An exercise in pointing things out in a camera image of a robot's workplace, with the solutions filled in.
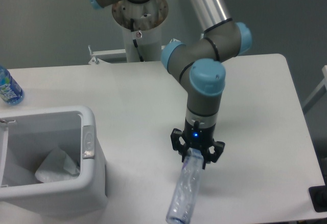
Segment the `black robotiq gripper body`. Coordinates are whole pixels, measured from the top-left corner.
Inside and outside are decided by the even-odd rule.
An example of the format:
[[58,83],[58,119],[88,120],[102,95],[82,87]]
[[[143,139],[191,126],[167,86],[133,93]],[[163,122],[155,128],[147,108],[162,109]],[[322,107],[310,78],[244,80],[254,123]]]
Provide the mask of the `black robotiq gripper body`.
[[211,158],[212,155],[216,156],[216,153],[214,152],[214,154],[211,154],[209,149],[214,143],[214,130],[214,125],[208,128],[194,128],[193,125],[185,120],[182,138],[185,141],[184,147],[187,147],[187,149],[184,149],[182,157],[186,157],[188,148],[200,150],[207,158]]

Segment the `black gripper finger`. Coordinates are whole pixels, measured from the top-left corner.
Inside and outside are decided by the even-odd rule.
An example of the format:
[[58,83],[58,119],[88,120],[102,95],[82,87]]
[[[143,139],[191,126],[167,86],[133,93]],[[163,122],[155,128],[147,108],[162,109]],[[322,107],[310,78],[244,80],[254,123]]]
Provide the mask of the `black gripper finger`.
[[188,154],[188,150],[190,148],[190,144],[189,144],[184,132],[177,128],[174,128],[172,130],[170,138],[171,138],[173,150],[177,151],[178,154],[181,155],[181,157],[182,157],[181,161],[184,162],[184,160]]
[[207,164],[216,163],[221,154],[224,151],[225,143],[221,141],[211,140],[208,144],[205,144],[201,148],[201,154],[203,156],[202,169],[206,168]]

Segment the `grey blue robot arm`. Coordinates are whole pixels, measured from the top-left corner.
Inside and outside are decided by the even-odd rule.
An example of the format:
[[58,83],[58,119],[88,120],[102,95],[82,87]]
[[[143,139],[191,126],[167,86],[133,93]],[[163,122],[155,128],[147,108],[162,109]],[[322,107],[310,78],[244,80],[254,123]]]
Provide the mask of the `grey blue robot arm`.
[[123,31],[128,62],[160,60],[186,90],[184,130],[172,131],[173,149],[183,158],[196,149],[204,165],[216,162],[225,146],[213,138],[225,87],[222,63],[251,47],[247,26],[233,21],[224,0],[190,0],[203,31],[201,38],[192,45],[172,40],[163,47],[160,27],[169,14],[166,0],[89,1],[95,9],[112,7]]

